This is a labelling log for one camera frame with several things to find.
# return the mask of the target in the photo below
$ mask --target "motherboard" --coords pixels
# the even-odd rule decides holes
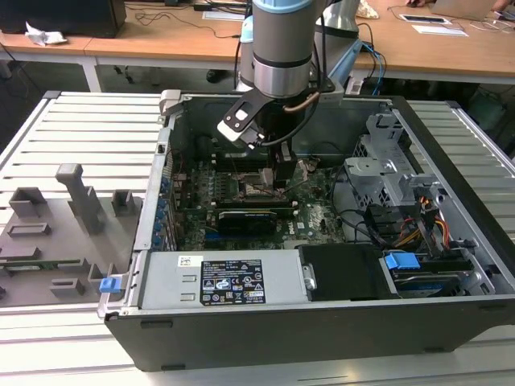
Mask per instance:
[[[220,171],[203,162],[175,175],[179,250],[293,249],[345,242],[331,203],[333,168],[308,171],[303,162],[287,186],[275,190],[262,183],[259,172]]]

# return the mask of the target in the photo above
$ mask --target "circuit board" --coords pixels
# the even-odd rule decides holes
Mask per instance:
[[[331,169],[297,168],[281,192],[264,188],[259,173],[216,171],[200,163],[175,190],[179,250],[293,249],[301,244],[345,242],[330,201]],[[222,236],[221,211],[254,206],[278,214],[273,234]]]

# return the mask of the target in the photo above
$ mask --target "power supply label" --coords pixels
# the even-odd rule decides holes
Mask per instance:
[[[200,302],[204,306],[266,303],[261,260],[203,261]]]

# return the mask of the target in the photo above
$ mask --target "aluminum profile table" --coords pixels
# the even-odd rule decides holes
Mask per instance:
[[[515,241],[515,165],[458,106],[447,102],[411,101],[471,188]],[[424,171],[431,168],[416,146],[411,151]]]
[[[62,162],[81,162],[84,181],[92,184],[98,195],[131,188],[143,197],[160,127],[158,103],[158,95],[75,92],[42,100],[0,156],[0,225],[10,216],[8,200],[17,186],[37,184],[47,197],[67,196],[64,186],[53,180]],[[412,106],[463,174],[477,183],[490,210],[496,216],[506,216],[510,208],[513,211],[509,185],[494,183],[502,187],[487,190],[482,187],[485,183],[476,181],[511,179],[512,171],[511,166],[502,166],[505,158],[468,117],[440,103],[412,102]],[[423,158],[417,157],[423,165]],[[474,158],[476,163],[467,163]],[[481,164],[485,169],[477,167],[478,162],[486,162]],[[97,317],[96,306],[0,309],[0,384],[515,384],[513,326],[487,331],[448,354],[143,373]]]

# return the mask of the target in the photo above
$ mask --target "wooden desk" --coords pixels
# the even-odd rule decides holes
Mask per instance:
[[[122,56],[129,58],[195,60],[233,62],[238,39],[218,39],[212,30],[198,28],[211,27],[218,36],[233,36],[241,33],[241,22],[203,20],[202,12],[192,8],[174,10],[163,8],[169,18],[162,17],[148,26],[136,20],[142,11],[127,9],[126,24],[116,39],[91,39],[85,48],[86,55]],[[160,10],[146,10],[148,14],[158,14]]]
[[[79,64],[84,70],[89,90],[101,92],[97,65],[131,65],[147,67],[231,69],[238,39],[218,39],[208,28],[182,23],[172,15],[202,27],[211,27],[218,36],[239,35],[241,22],[203,20],[192,8],[179,10],[162,3],[127,3],[132,8],[157,7],[147,14],[170,13],[149,26],[136,19],[141,10],[127,11],[126,24],[116,39],[66,36],[68,43],[41,47],[25,35],[4,34],[2,43],[14,58],[21,61]],[[0,50],[0,61],[10,60]]]
[[[56,55],[85,55],[84,50],[89,42],[88,36],[66,36],[67,43],[51,44],[46,47],[32,43],[24,34],[3,34],[2,44],[12,54],[14,52],[56,54]]]
[[[66,39],[68,40],[67,43],[42,47],[32,43],[24,34],[3,34],[0,36],[0,42],[16,60],[79,64],[84,70],[89,88],[92,91],[101,91],[95,63],[84,53],[92,38],[88,36],[66,36]],[[11,57],[0,47],[0,62],[2,60],[11,60]]]
[[[380,18],[359,18],[357,22],[372,27],[375,48],[388,62],[387,77],[515,84],[515,31],[480,31],[471,26],[470,20],[458,19],[448,27],[459,28],[460,24],[469,37],[422,35],[411,23],[396,19],[388,10],[389,6],[404,5],[404,0],[369,0],[369,4]],[[404,6],[392,11],[396,15],[432,15],[427,7]],[[360,38],[370,41],[366,26],[360,27]],[[370,55],[362,53],[353,75],[366,76],[372,66]]]
[[[385,55],[385,76],[398,79],[447,80],[487,84],[515,84],[515,32],[479,31],[468,20],[458,20],[469,37],[421,35],[411,25],[397,20],[387,10],[404,0],[369,0],[380,15],[378,20],[357,19],[373,30],[376,49]],[[128,3],[133,8],[157,6],[147,14],[168,12],[170,15],[143,26],[136,14],[142,10],[127,9],[125,26],[116,39],[71,37],[70,43],[40,47],[23,35],[6,35],[6,46],[18,60],[33,60],[82,65],[90,90],[100,92],[96,66],[131,65],[147,67],[231,69],[237,39],[217,39],[211,30],[182,23],[172,15],[198,26],[211,27],[219,36],[238,35],[241,23],[203,20],[202,13],[188,8],[177,10],[161,3]],[[424,8],[394,8],[395,14],[431,14]],[[369,41],[366,27],[360,36]],[[0,51],[0,60],[9,59]],[[348,90],[356,90],[373,62],[370,55],[360,54]]]

